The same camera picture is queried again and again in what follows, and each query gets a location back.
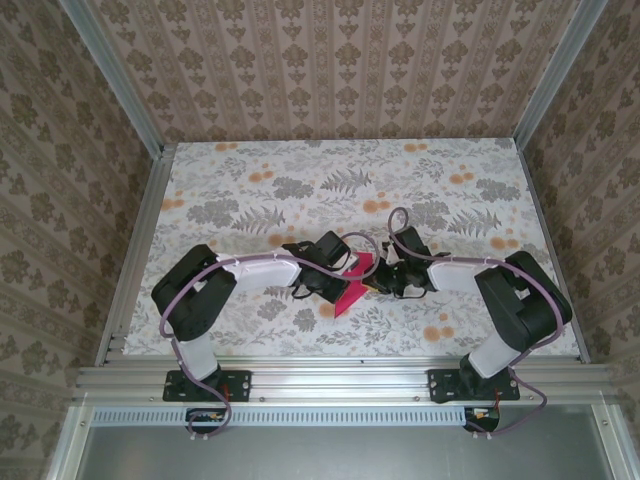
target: fern pattern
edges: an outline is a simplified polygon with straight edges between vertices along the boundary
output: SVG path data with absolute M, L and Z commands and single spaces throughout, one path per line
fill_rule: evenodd
M 125 353 L 172 353 L 158 334 L 151 292 L 194 245 L 242 255 L 268 252 L 284 243 L 315 242 L 333 230 L 339 235 L 367 233 L 380 246 L 388 240 L 387 217 L 400 206 L 409 210 L 410 224 L 432 252 L 503 257 L 523 249 L 553 278 L 520 159 L 515 149 L 507 148 L 511 140 L 415 142 L 238 142 L 223 152 L 194 143 L 187 149 L 188 158 L 179 150 Z M 504 240 L 504 249 L 492 246 L 494 237 Z M 520 246 L 512 247 L 516 242 Z M 348 244 L 356 251 L 371 251 L 361 239 L 349 238 Z M 318 295 L 295 299 L 292 292 L 268 286 L 232 295 L 210 333 L 215 351 L 248 356 L 459 356 L 491 328 L 482 299 L 463 293 L 442 291 L 398 301 L 369 292 L 334 318 L 333 307 Z M 7 334 L 0 335 L 0 360 L 3 354 L 16 357 Z M 567 329 L 549 347 L 553 353 L 574 355 L 573 341 Z
M 358 187 L 366 187 L 371 183 L 369 173 L 363 173 L 362 170 L 347 169 L 338 170 L 322 182 L 320 188 L 338 193 L 354 193 Z
M 472 212 L 465 212 L 463 210 L 458 213 L 455 218 L 449 222 L 447 230 L 461 235 L 475 235 L 475 237 L 478 238 L 478 235 L 481 233 L 486 237 L 489 230 L 502 225 L 502 222 L 498 220 L 498 216 L 495 213 L 491 213 L 488 209 L 484 213 L 475 208 L 472 210 Z
M 233 224 L 231 228 L 240 230 L 242 232 L 250 233 L 266 233 L 271 228 L 279 226 L 284 223 L 284 213 L 282 210 L 278 210 L 278 207 L 274 207 L 273 211 L 267 207 L 257 208 L 250 207 L 249 210 L 245 210 Z

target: floral tablecloth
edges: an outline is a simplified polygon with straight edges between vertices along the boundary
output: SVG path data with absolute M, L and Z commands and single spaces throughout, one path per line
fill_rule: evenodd
M 185 143 L 177 148 L 125 354 L 171 353 L 150 294 L 194 245 L 257 253 L 315 241 L 329 229 L 364 231 L 381 242 L 396 206 L 409 209 L 410 223 L 434 253 L 501 258 L 524 249 L 553 275 L 511 139 Z M 294 300 L 290 293 L 233 295 L 210 331 L 216 352 L 464 355 L 492 331 L 473 295 L 399 301 L 368 293 L 334 318 L 320 297 Z M 577 355 L 571 327 L 540 353 Z

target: black mounting bracket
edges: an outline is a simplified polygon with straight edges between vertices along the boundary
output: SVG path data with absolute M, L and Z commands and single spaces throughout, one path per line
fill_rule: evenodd
M 221 370 L 214 387 L 229 402 L 248 402 L 251 394 L 249 370 Z M 167 373 L 162 393 L 165 402 L 219 402 L 211 393 L 189 380 L 182 370 Z
M 446 403 L 452 401 L 495 401 L 520 400 L 518 384 L 512 380 L 507 369 L 491 377 L 490 385 L 475 394 L 462 388 L 460 369 L 427 370 L 427 384 L 431 401 Z

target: purple cable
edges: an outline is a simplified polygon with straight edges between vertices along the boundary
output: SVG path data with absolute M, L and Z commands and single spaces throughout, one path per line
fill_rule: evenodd
M 512 368 L 509 368 L 509 373 L 511 374 L 511 378 L 513 378 L 520 385 L 522 385 L 523 387 L 528 388 L 532 392 L 535 392 L 538 395 L 540 395 L 540 398 L 542 398 L 542 401 L 540 402 L 540 404 L 536 408 L 531 410 L 529 413 L 527 413 L 520 420 L 517 420 L 517 421 L 513 422 L 511 425 L 508 425 L 508 426 L 506 426 L 504 428 L 501 428 L 500 430 L 496 430 L 495 432 L 487 432 L 484 428 L 482 428 L 478 424 L 470 422 L 470 421 L 467 420 L 467 424 L 468 425 L 471 425 L 473 428 L 478 430 L 477 433 L 483 434 L 485 437 L 497 437 L 499 435 L 504 435 L 505 433 L 509 433 L 509 432 L 515 430 L 516 428 L 520 427 L 521 425 L 523 425 L 523 424 L 527 423 L 529 420 L 531 420 L 531 418 L 533 416 L 535 416 L 538 413 L 540 413 L 542 411 L 542 409 L 547 405 L 547 402 L 549 401 L 547 396 L 544 393 L 542 393 L 541 390 L 537 389 L 536 387 L 534 387 L 533 385 L 531 385 L 531 384 L 529 384 L 527 382 L 524 382 L 520 377 L 518 377 L 518 375 L 516 375 L 516 372 L 514 372 Z
M 400 250 L 402 250 L 405 253 L 407 253 L 409 255 L 412 255 L 412 256 L 414 256 L 416 258 L 421 258 L 423 260 L 430 260 L 430 261 L 438 262 L 438 263 L 460 262 L 460 263 L 470 263 L 470 264 L 476 264 L 476 265 L 477 264 L 480 264 L 480 265 L 498 265 L 500 267 L 506 268 L 507 270 L 510 270 L 511 272 L 515 273 L 519 277 L 524 278 L 529 283 L 529 285 L 531 285 L 533 288 L 538 290 L 540 292 L 540 294 L 544 297 L 544 299 L 549 303 L 549 306 L 551 307 L 551 310 L 553 311 L 553 314 L 554 314 L 554 316 L 556 318 L 556 331 L 549 338 L 547 338 L 545 340 L 541 340 L 540 342 L 538 342 L 534 346 L 532 346 L 530 349 L 528 349 L 526 352 L 523 352 L 522 354 L 520 354 L 515 360 L 513 360 L 511 362 L 510 367 L 515 365 L 515 364 L 517 364 L 518 362 L 520 362 L 523 358 L 525 358 L 527 355 L 529 355 L 533 350 L 536 350 L 536 349 L 538 349 L 540 347 L 544 347 L 545 345 L 550 344 L 551 342 L 556 340 L 560 335 L 562 335 L 562 330 L 564 329 L 564 323 L 562 321 L 562 314 L 560 313 L 560 309 L 556 305 L 556 302 L 553 300 L 553 297 L 551 297 L 549 292 L 547 292 L 544 289 L 544 287 L 535 278 L 533 278 L 528 273 L 520 270 L 519 268 L 514 267 L 511 264 L 509 264 L 507 262 L 503 262 L 502 260 L 495 260 L 495 259 L 492 259 L 492 258 L 473 258 L 473 257 L 433 257 L 433 256 L 429 256 L 429 255 L 421 255 L 421 254 L 419 254 L 417 252 L 414 252 L 414 251 L 408 249 L 407 247 L 405 247 L 396 238 L 395 231 L 393 230 L 392 222 L 393 222 L 393 217 L 398 212 L 401 212 L 404 215 L 404 223 L 403 223 L 401 228 L 404 228 L 404 227 L 407 226 L 407 224 L 409 223 L 409 212 L 404 207 L 396 207 L 389 214 L 389 219 L 387 220 L 387 227 L 389 229 L 389 237 L 391 237 L 391 239 L 394 241 L 395 245 L 398 246 L 400 248 Z M 540 405 L 538 405 L 536 408 L 534 408 L 531 412 L 529 412 L 527 415 L 525 415 L 523 418 L 521 418 L 517 422 L 515 422 L 515 423 L 513 423 L 513 424 L 511 424 L 511 425 L 509 425 L 509 426 L 507 426 L 505 428 L 497 430 L 497 431 L 495 431 L 493 433 L 486 432 L 484 429 L 482 429 L 478 425 L 476 425 L 474 423 L 471 423 L 471 422 L 468 422 L 472 427 L 477 428 L 479 430 L 479 433 L 484 434 L 487 437 L 495 436 L 495 435 L 502 435 L 503 433 L 507 433 L 507 432 L 512 431 L 514 428 L 516 428 L 516 427 L 526 423 L 527 421 L 529 421 L 531 419 L 531 417 L 533 417 L 534 415 L 539 413 L 545 407 L 545 405 L 547 404 L 547 397 L 546 397 L 546 395 L 544 393 L 542 393 L 540 390 L 538 390 L 537 388 L 533 387 L 532 385 L 529 385 L 528 383 L 523 382 L 516 375 L 515 371 L 512 368 L 509 368 L 509 372 L 511 374 L 511 378 L 513 378 L 520 385 L 523 385 L 525 388 L 527 388 L 527 389 L 537 393 L 538 395 L 540 395 L 542 397 L 542 402 L 540 403 Z
M 414 256 L 416 258 L 421 258 L 423 260 L 430 260 L 430 261 L 432 261 L 434 263 L 458 262 L 458 263 L 470 263 L 470 264 L 474 264 L 474 265 L 498 265 L 500 267 L 503 267 L 503 268 L 506 268 L 507 270 L 512 271 L 513 273 L 515 273 L 519 277 L 524 278 L 529 283 L 529 285 L 531 285 L 533 288 L 538 290 L 538 292 L 540 292 L 540 294 L 544 297 L 544 299 L 549 303 L 549 306 L 551 307 L 551 310 L 553 311 L 553 314 L 554 314 L 554 316 L 556 318 L 556 330 L 555 330 L 555 332 L 549 338 L 536 343 L 529 350 L 527 350 L 526 352 L 523 352 L 518 358 L 516 358 L 513 362 L 511 362 L 511 365 L 515 365 L 520 360 L 522 360 L 527 355 L 529 355 L 529 353 L 531 353 L 533 350 L 536 350 L 536 349 L 538 349 L 540 347 L 544 347 L 545 345 L 549 345 L 551 342 L 555 341 L 560 335 L 562 335 L 562 330 L 564 329 L 564 323 L 562 321 L 562 314 L 560 313 L 560 309 L 556 305 L 556 302 L 553 300 L 553 297 L 549 294 L 549 292 L 547 292 L 545 290 L 545 288 L 540 284 L 540 282 L 538 282 L 535 278 L 533 278 L 528 273 L 520 270 L 518 267 L 514 267 L 513 265 L 511 265 L 511 264 L 509 264 L 507 262 L 504 262 L 502 260 L 496 260 L 496 259 L 493 259 L 493 258 L 453 257 L 453 256 L 450 256 L 450 257 L 434 257 L 434 256 L 430 256 L 430 255 L 421 255 L 421 254 L 419 254 L 417 252 L 414 252 L 414 251 L 408 249 L 407 247 L 405 247 L 396 238 L 396 234 L 395 234 L 395 231 L 393 230 L 393 226 L 391 225 L 391 222 L 393 221 L 393 217 L 398 212 L 401 212 L 404 215 L 404 224 L 402 225 L 402 228 L 407 226 L 407 224 L 409 222 L 409 212 L 404 207 L 396 207 L 389 214 L 389 219 L 387 221 L 387 227 L 389 228 L 389 236 L 395 242 L 395 246 L 399 247 L 400 250 L 402 250 L 405 253 L 408 253 L 409 255 L 412 255 L 412 256 Z
M 162 318 L 160 319 L 160 325 L 159 325 L 160 335 L 163 338 L 171 339 L 171 347 L 173 348 L 173 351 L 176 354 L 176 357 L 178 359 L 178 365 L 180 365 L 180 368 L 184 372 L 185 376 L 191 382 L 193 382 L 194 384 L 196 384 L 200 388 L 212 393 L 218 400 L 220 400 L 222 403 L 224 403 L 224 406 L 225 406 L 226 412 L 225 412 L 224 421 L 220 424 L 220 426 L 216 430 L 214 430 L 210 435 L 207 435 L 207 436 L 218 435 L 229 424 L 229 422 L 231 421 L 231 413 L 232 413 L 231 404 L 229 403 L 229 401 L 226 398 L 224 398 L 222 395 L 220 395 L 220 393 L 218 391 L 216 391 L 214 388 L 206 385 L 205 383 L 199 381 L 198 379 L 196 379 L 193 376 L 193 374 L 191 373 L 189 368 L 187 368 L 187 366 L 186 366 L 186 364 L 184 362 L 184 359 L 182 358 L 182 355 L 180 354 L 180 350 L 178 349 L 178 344 L 177 344 L 177 340 L 175 338 L 175 335 L 173 335 L 172 333 L 167 333 L 167 331 L 165 330 L 167 319 L 169 318 L 169 315 L 171 315 L 171 312 L 173 311 L 175 306 L 178 304 L 178 302 L 180 300 L 182 300 L 182 298 L 187 294 L 187 292 L 196 283 L 198 283 L 200 280 L 202 280 L 205 276 L 209 275 L 214 270 L 217 270 L 218 268 L 224 267 L 225 265 L 233 265 L 233 264 L 236 264 L 236 263 L 244 263 L 244 262 L 255 262 L 256 260 L 274 260 L 274 261 L 277 260 L 277 259 L 290 260 L 290 261 L 296 262 L 298 264 L 301 263 L 301 264 L 307 265 L 307 266 L 309 266 L 311 268 L 315 268 L 316 270 L 318 270 L 318 271 L 320 271 L 320 272 L 322 272 L 322 273 L 324 273 L 326 275 L 329 275 L 330 277 L 338 278 L 340 280 L 347 280 L 349 282 L 362 280 L 364 278 L 367 278 L 369 275 L 371 275 L 376 270 L 376 268 L 378 267 L 378 264 L 380 263 L 380 250 L 378 249 L 378 244 L 375 242 L 375 240 L 373 238 L 371 238 L 369 235 L 367 235 L 366 233 L 350 232 L 350 233 L 344 234 L 341 238 L 344 239 L 344 238 L 355 237 L 355 236 L 363 237 L 367 242 L 369 242 L 373 246 L 373 249 L 375 251 L 375 260 L 373 262 L 372 268 L 370 268 L 368 270 L 369 273 L 365 273 L 363 275 L 357 275 L 357 276 L 353 276 L 353 277 L 345 277 L 344 275 L 340 275 L 338 273 L 332 272 L 331 270 L 327 270 L 326 268 L 323 268 L 323 267 L 321 267 L 319 265 L 316 265 L 313 262 L 310 262 L 310 261 L 302 259 L 302 258 L 294 257 L 293 255 L 280 255 L 280 254 L 276 254 L 276 253 L 271 253 L 271 254 L 263 253 L 263 254 L 258 254 L 258 255 L 247 255 L 245 257 L 238 258 L 238 259 L 230 258 L 230 259 L 227 259 L 227 260 L 221 260 L 221 261 L 216 262 L 213 265 L 205 268 L 200 273 L 198 273 L 195 277 L 193 277 L 182 288 L 182 290 L 180 290 L 180 292 L 178 292 L 178 294 L 171 301 L 171 303 L 169 303 L 169 305 L 165 309 L 164 313 L 162 314 Z M 196 432 L 193 431 L 193 428 L 192 428 L 193 419 L 195 417 L 197 417 L 197 416 L 199 416 L 198 412 L 193 412 L 193 414 L 189 418 L 189 422 L 188 422 L 188 425 L 187 425 L 187 429 L 189 430 L 189 433 L 191 433 L 192 436 L 198 435 L 198 434 L 196 434 Z
M 174 297 L 171 303 L 169 303 L 166 310 L 162 314 L 162 318 L 160 318 L 160 335 L 163 338 L 169 338 L 169 339 L 174 337 L 173 334 L 166 332 L 165 326 L 167 323 L 167 318 L 169 318 L 169 315 L 171 315 L 171 312 L 173 311 L 175 306 L 178 304 L 180 300 L 182 300 L 182 297 L 184 297 L 187 294 L 187 292 L 191 290 L 191 288 L 196 283 L 198 283 L 200 280 L 202 280 L 204 277 L 209 275 L 214 270 L 217 270 L 218 268 L 224 267 L 226 265 L 234 265 L 236 263 L 245 263 L 245 262 L 255 262 L 257 260 L 274 260 L 275 261 L 276 259 L 281 259 L 281 260 L 289 260 L 292 262 L 296 262 L 298 264 L 301 263 L 303 265 L 307 265 L 308 267 L 315 268 L 316 270 L 324 273 L 325 275 L 329 275 L 330 277 L 338 278 L 340 280 L 347 280 L 348 282 L 356 282 L 356 281 L 360 281 L 367 278 L 376 270 L 376 268 L 378 268 L 378 264 L 380 263 L 380 250 L 378 249 L 378 244 L 375 242 L 375 240 L 371 238 L 369 235 L 367 235 L 366 233 L 350 232 L 350 233 L 345 233 L 340 238 L 348 238 L 348 237 L 355 237 L 355 236 L 362 237 L 367 242 L 369 242 L 373 246 L 373 249 L 376 255 L 375 255 L 375 260 L 373 262 L 373 266 L 367 271 L 368 273 L 364 273 L 362 275 L 356 275 L 353 277 L 346 277 L 344 275 L 340 275 L 339 273 L 332 272 L 331 270 L 327 270 L 326 268 L 323 268 L 320 265 L 316 265 L 315 263 L 310 262 L 309 260 L 305 260 L 303 258 L 294 257 L 293 255 L 280 255 L 276 253 L 259 253 L 257 255 L 247 255 L 241 258 L 229 258 L 227 260 L 221 260 L 219 262 L 214 263 L 213 265 L 205 268 L 200 273 L 198 273 L 195 277 L 193 277 L 189 281 L 189 283 L 187 283 L 184 286 L 184 288 L 180 290 L 180 292 L 178 292 L 178 294 Z
M 178 345 L 177 345 L 177 340 L 174 338 L 171 339 L 171 348 L 173 348 L 173 352 L 176 354 L 176 358 L 178 359 L 178 365 L 180 365 L 180 367 L 182 368 L 182 371 L 184 372 L 185 376 L 191 380 L 193 383 L 195 383 L 197 386 L 199 386 L 200 388 L 206 390 L 207 392 L 211 392 L 213 393 L 213 395 L 220 400 L 222 403 L 224 403 L 224 407 L 225 407 L 225 417 L 223 422 L 218 426 L 218 428 L 216 428 L 213 432 L 211 432 L 210 434 L 206 434 L 207 437 L 213 437 L 214 435 L 218 435 L 227 425 L 229 425 L 229 422 L 231 421 L 231 404 L 229 403 L 229 401 L 224 398 L 222 395 L 220 395 L 220 393 L 214 389 L 211 388 L 209 385 L 207 385 L 206 383 L 202 383 L 200 380 L 197 380 L 193 374 L 191 373 L 191 370 L 189 370 L 185 363 L 184 363 L 184 359 L 182 358 L 182 355 L 180 354 L 180 350 L 178 349 Z M 195 417 L 198 417 L 200 415 L 202 415 L 202 413 L 198 413 L 196 412 L 192 412 L 191 413 L 191 417 L 189 418 L 189 423 L 187 424 L 187 430 L 189 430 L 189 433 L 191 434 L 192 437 L 196 437 L 199 434 L 197 434 L 196 432 L 193 431 L 193 419 Z

